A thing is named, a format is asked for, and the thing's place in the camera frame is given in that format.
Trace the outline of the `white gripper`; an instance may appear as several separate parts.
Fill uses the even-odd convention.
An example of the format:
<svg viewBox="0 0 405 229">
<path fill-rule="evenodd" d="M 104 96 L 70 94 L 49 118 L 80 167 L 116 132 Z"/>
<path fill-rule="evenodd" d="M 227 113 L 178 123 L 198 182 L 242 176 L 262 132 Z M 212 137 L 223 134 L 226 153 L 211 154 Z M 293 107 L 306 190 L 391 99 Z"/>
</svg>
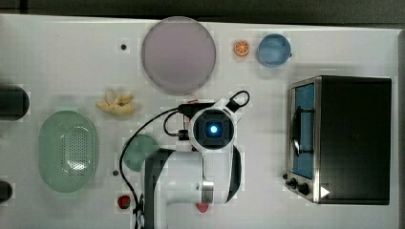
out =
<svg viewBox="0 0 405 229">
<path fill-rule="evenodd" d="M 233 98 L 216 102 L 181 104 L 179 112 L 190 119 L 188 136 L 200 152 L 220 152 L 232 146 L 242 105 Z"/>
</svg>

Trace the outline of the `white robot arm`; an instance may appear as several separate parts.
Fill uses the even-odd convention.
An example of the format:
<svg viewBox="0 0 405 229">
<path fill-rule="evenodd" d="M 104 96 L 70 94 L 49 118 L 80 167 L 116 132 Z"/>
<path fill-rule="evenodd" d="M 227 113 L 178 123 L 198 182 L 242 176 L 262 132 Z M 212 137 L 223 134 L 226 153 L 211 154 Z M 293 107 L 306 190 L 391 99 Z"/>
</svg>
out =
<svg viewBox="0 0 405 229">
<path fill-rule="evenodd" d="M 167 229 L 170 204 L 225 204 L 238 192 L 242 160 L 234 141 L 241 107 L 223 97 L 176 109 L 190 119 L 188 145 L 184 150 L 158 149 L 143 162 L 145 229 Z"/>
</svg>

